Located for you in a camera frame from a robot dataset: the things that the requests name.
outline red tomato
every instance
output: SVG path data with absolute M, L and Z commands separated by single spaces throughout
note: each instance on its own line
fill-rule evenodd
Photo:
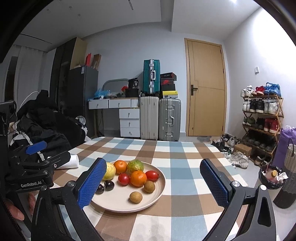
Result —
M 125 174 L 125 173 L 121 173 L 121 174 L 118 176 L 118 181 L 119 181 L 122 185 L 124 185 L 124 186 L 126 186 L 126 185 L 129 184 L 129 180 L 130 180 L 129 175 L 127 175 L 127 174 Z
M 159 174 L 155 171 L 147 171 L 145 174 L 147 176 L 147 181 L 155 182 L 159 178 Z

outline silver suitcase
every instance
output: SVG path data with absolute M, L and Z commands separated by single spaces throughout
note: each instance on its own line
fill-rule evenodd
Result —
M 140 136 L 144 140 L 158 139 L 158 97 L 140 98 Z
M 178 141 L 181 125 L 181 101 L 179 99 L 161 99 L 159 101 L 159 131 L 161 141 Z

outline tangerine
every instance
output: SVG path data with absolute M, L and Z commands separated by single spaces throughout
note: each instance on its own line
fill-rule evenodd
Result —
M 113 165 L 116 168 L 116 173 L 117 174 L 125 173 L 127 168 L 128 168 L 127 163 L 125 161 L 123 161 L 123 160 L 118 160 L 118 161 L 114 162 Z
M 131 174 L 130 182 L 131 182 L 131 184 L 133 184 L 136 187 L 142 187 L 146 181 L 147 181 L 147 176 L 141 170 L 134 171 Z

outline beige plate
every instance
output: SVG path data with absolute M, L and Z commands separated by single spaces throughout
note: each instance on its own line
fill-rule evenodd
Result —
M 92 201 L 103 209 L 116 213 L 133 213 L 150 207 L 163 194 L 163 190 L 165 189 L 165 176 L 157 167 L 146 162 L 143 162 L 143 164 L 144 172 L 153 170 L 159 174 L 159 179 L 154 182 L 155 190 L 153 193 L 146 193 L 143 187 L 137 188 L 131 186 L 130 184 L 127 186 L 121 186 L 118 182 L 118 175 L 116 174 L 112 179 L 115 184 L 113 190 L 107 191 L 105 189 L 102 194 L 95 194 Z M 140 192 L 143 195 L 143 200 L 138 204 L 132 203 L 128 200 L 129 195 L 135 191 Z

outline door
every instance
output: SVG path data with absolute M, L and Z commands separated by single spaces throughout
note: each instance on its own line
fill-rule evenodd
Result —
M 225 125 L 226 108 L 221 46 L 187 40 L 187 47 L 188 135 L 220 136 Z

